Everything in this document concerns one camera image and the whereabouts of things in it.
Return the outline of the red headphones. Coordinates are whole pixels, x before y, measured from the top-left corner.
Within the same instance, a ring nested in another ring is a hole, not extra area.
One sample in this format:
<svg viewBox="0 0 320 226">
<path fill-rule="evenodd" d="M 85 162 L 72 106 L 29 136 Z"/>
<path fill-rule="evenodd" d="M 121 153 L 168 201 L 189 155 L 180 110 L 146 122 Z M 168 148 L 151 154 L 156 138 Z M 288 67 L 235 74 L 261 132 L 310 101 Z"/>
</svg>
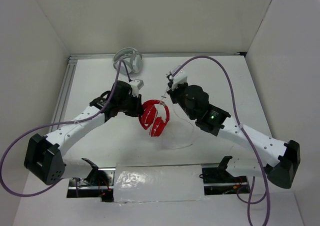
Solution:
<svg viewBox="0 0 320 226">
<path fill-rule="evenodd" d="M 165 119 L 158 116 L 156 105 L 161 105 L 165 110 Z M 160 100 L 148 100 L 142 104 L 143 113 L 138 120 L 144 130 L 149 129 L 150 137 L 159 137 L 170 120 L 168 106 Z"/>
</svg>

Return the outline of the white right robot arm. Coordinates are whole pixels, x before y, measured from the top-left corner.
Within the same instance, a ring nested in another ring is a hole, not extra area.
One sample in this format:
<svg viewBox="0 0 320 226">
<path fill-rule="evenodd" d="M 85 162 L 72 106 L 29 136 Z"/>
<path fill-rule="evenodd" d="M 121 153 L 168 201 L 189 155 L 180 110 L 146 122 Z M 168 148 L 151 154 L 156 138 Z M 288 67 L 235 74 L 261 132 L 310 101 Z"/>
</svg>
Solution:
<svg viewBox="0 0 320 226">
<path fill-rule="evenodd" d="M 277 140 L 241 124 L 229 112 L 210 104 L 208 93 L 200 86 L 169 82 L 167 93 L 200 130 L 252 150 L 272 184 L 292 187 L 301 162 L 298 142 Z"/>
</svg>

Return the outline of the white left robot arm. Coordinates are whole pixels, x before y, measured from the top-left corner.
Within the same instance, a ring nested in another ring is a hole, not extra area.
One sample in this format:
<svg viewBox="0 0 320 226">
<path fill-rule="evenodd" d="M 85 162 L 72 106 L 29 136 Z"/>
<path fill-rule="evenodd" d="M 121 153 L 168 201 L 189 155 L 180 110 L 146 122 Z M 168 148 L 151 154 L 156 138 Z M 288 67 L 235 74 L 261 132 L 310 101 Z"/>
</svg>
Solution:
<svg viewBox="0 0 320 226">
<path fill-rule="evenodd" d="M 99 168 L 91 160 L 64 162 L 66 153 L 83 137 L 111 118 L 123 112 L 130 117 L 143 113 L 142 96 L 139 93 L 144 83 L 133 80 L 129 83 L 116 81 L 110 91 L 93 99 L 80 115 L 45 136 L 35 134 L 28 142 L 24 166 L 46 185 L 61 178 L 81 178 L 87 185 L 99 179 Z"/>
</svg>

